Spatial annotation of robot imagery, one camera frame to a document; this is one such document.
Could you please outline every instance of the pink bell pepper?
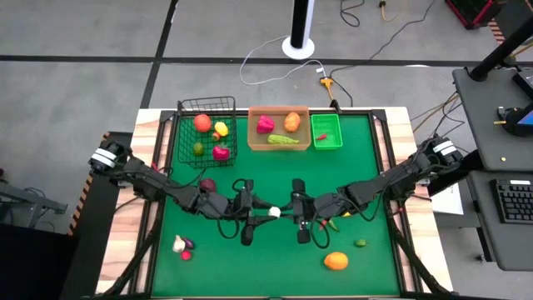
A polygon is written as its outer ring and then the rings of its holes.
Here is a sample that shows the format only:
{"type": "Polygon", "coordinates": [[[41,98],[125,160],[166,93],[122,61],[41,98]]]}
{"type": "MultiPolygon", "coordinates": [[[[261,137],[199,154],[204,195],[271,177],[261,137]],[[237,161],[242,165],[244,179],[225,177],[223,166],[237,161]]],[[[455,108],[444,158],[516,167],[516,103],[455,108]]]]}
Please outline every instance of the pink bell pepper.
{"type": "Polygon", "coordinates": [[[219,162],[225,162],[230,159],[230,149],[223,146],[213,147],[213,158],[219,162]]]}
{"type": "Polygon", "coordinates": [[[274,130],[274,120],[266,115],[259,116],[257,133],[271,133],[274,130]]]}

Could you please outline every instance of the orange tray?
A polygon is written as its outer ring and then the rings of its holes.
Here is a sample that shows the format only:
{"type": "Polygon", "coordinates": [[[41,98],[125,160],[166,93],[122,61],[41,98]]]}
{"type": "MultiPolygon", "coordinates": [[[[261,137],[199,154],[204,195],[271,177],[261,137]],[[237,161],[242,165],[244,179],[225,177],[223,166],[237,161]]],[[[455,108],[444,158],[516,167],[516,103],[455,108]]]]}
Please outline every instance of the orange tray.
{"type": "Polygon", "coordinates": [[[250,107],[248,110],[248,145],[255,151],[304,151],[311,145],[311,124],[309,121],[309,108],[305,106],[280,106],[280,107],[250,107]],[[286,132],[283,122],[287,114],[294,112],[300,116],[300,127],[296,132],[286,132]],[[271,133],[257,133],[257,123],[261,115],[267,115],[275,122],[271,133]],[[267,142],[270,134],[278,134],[300,143],[292,145],[271,145],[267,142]]]}

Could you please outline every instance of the green table mat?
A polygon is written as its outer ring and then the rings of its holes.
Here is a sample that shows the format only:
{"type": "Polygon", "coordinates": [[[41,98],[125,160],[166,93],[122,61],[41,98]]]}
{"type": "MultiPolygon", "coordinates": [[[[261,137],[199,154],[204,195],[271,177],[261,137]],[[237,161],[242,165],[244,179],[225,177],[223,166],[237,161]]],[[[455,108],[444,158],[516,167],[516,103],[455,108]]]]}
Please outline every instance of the green table mat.
{"type": "MultiPolygon", "coordinates": [[[[238,154],[232,167],[210,168],[204,178],[217,182],[218,192],[235,197],[232,183],[238,178],[255,181],[254,192],[279,206],[290,200],[291,180],[301,178],[312,197],[335,192],[345,183],[373,178],[378,174],[368,116],[341,116],[344,146],[335,151],[317,151],[311,145],[303,152],[253,152],[247,145],[247,118],[237,118],[238,154]]],[[[173,180],[186,183],[201,170],[172,160],[173,180]]],[[[365,211],[373,213],[376,202],[365,211]]],[[[227,235],[233,222],[222,222],[227,235]]],[[[386,216],[379,209],[373,222],[361,217],[337,217],[341,229],[330,229],[331,245],[320,249],[313,242],[298,244],[297,225],[286,219],[259,227],[250,247],[221,237],[217,222],[184,213],[167,201],[157,255],[153,297],[280,297],[398,295],[399,287],[391,250],[386,216]],[[175,236],[192,239],[192,260],[182,261],[172,251],[175,236]],[[367,240],[358,248],[354,242],[367,240]],[[328,253],[343,252],[350,260],[347,269],[328,270],[328,253]]],[[[324,243],[323,231],[316,229],[324,243]]]]}

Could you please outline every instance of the yellow pepper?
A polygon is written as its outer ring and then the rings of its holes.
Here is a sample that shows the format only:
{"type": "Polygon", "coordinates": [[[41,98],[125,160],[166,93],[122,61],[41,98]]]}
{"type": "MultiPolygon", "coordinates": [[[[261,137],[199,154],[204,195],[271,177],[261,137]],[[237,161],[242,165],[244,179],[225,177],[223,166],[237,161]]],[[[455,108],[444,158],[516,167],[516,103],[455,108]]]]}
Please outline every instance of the yellow pepper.
{"type": "Polygon", "coordinates": [[[225,137],[229,133],[226,124],[223,122],[217,122],[215,124],[215,131],[220,134],[221,137],[225,137]]]}

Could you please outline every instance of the garlic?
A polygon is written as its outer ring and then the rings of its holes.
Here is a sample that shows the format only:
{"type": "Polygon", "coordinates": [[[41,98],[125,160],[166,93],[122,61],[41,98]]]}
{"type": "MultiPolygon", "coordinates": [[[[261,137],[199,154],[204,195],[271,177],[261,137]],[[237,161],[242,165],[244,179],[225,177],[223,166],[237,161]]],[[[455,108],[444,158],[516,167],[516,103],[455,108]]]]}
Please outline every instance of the garlic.
{"type": "Polygon", "coordinates": [[[176,241],[174,241],[174,245],[172,245],[172,251],[175,253],[180,253],[183,250],[185,250],[185,242],[180,236],[176,235],[176,241]]]}

